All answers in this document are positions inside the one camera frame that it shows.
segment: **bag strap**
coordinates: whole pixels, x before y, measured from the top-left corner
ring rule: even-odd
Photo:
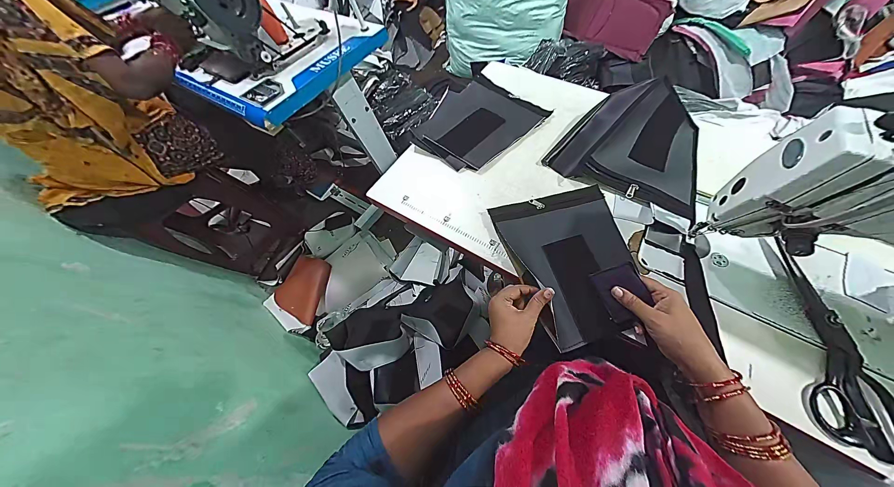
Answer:
[[[698,322],[702,324],[702,330],[708,335],[714,349],[726,363],[726,353],[721,344],[720,329],[717,326],[717,316],[711,307],[711,296],[708,295],[708,286],[704,280],[704,268],[701,259],[698,258],[696,246],[683,241],[679,248],[683,257],[683,282],[686,286],[686,298],[689,308],[695,313]]]

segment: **black plastic bag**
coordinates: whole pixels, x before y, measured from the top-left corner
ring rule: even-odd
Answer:
[[[541,40],[537,50],[525,62],[525,68],[584,87],[596,88],[599,84],[599,60],[604,56],[605,49],[601,45],[572,39]]]

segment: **yellow patterned clothing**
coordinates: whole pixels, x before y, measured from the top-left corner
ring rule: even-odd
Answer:
[[[164,100],[130,101],[85,59],[115,32],[72,0],[0,0],[0,137],[44,166],[50,211],[183,184],[221,157]]]

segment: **woman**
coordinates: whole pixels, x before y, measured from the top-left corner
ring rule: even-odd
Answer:
[[[721,361],[683,297],[653,279],[643,281],[654,307],[620,287],[612,295],[695,386],[714,448],[659,403],[642,379],[605,362],[559,362],[542,371],[520,407],[503,410],[509,425],[478,441],[445,485],[816,485],[741,376]],[[420,475],[431,463],[449,461],[439,446],[460,426],[464,409],[477,406],[520,365],[515,353],[525,352],[552,296],[550,288],[502,289],[489,307],[493,343],[365,426],[308,486],[435,484]],[[503,403],[488,402],[475,421],[492,418],[488,406]],[[475,421],[461,432],[464,438],[474,433]]]
[[[125,62],[118,32],[72,0],[0,0],[0,137],[44,166],[40,203],[75,226],[95,218],[81,206],[185,184],[222,158],[157,97],[195,42],[189,25],[161,10],[134,24],[151,45]]]

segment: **blue sleeve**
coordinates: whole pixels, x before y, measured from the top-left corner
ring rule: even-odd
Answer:
[[[403,485],[388,457],[374,419],[332,454],[306,487],[394,487]]]

